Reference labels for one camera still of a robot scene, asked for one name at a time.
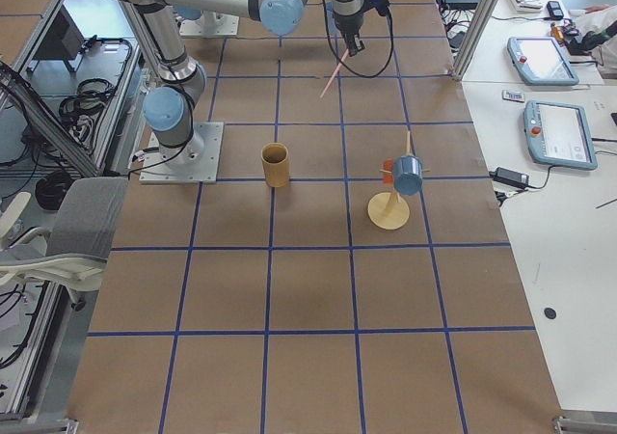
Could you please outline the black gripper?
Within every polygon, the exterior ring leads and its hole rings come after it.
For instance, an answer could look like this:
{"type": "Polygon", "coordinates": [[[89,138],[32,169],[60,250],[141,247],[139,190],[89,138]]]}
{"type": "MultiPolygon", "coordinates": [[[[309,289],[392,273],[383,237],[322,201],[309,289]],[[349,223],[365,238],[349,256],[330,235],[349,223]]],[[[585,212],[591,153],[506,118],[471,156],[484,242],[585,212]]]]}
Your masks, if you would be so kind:
{"type": "Polygon", "coordinates": [[[363,25],[363,13],[338,14],[334,13],[335,27],[345,39],[349,56],[356,56],[364,50],[364,43],[360,37],[363,25]]]}

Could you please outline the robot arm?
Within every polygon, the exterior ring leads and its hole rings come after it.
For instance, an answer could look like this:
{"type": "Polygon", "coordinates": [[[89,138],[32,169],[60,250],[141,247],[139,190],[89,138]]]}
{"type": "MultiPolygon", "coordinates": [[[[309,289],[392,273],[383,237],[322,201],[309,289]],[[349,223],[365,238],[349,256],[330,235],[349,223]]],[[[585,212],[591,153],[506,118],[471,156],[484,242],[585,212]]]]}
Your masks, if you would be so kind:
{"type": "Polygon", "coordinates": [[[224,22],[225,15],[186,6],[173,6],[174,12],[182,19],[198,23],[203,27],[216,27],[224,22]]]}
{"type": "MultiPolygon", "coordinates": [[[[285,36],[301,21],[308,0],[118,0],[134,13],[142,46],[156,58],[162,81],[148,94],[143,112],[158,141],[164,163],[178,168],[196,160],[204,148],[193,125],[193,110],[204,91],[206,73],[189,56],[184,36],[236,33],[239,19],[248,18],[270,33],[285,36]]],[[[360,30],[365,0],[332,0],[327,19],[346,43],[349,55],[362,50],[360,30]]]]}

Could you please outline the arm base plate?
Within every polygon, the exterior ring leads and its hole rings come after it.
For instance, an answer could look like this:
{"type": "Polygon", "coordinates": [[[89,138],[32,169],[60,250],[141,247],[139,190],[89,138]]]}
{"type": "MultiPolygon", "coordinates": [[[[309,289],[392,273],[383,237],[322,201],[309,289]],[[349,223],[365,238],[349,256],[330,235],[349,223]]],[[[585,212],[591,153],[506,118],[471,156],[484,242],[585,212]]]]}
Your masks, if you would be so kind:
{"type": "Polygon", "coordinates": [[[139,175],[143,184],[215,183],[217,181],[224,124],[195,122],[192,140],[175,158],[177,150],[162,148],[147,153],[139,175]]]}
{"type": "Polygon", "coordinates": [[[213,39],[235,37],[239,17],[229,14],[203,13],[199,19],[183,19],[179,33],[184,38],[213,39]]]}

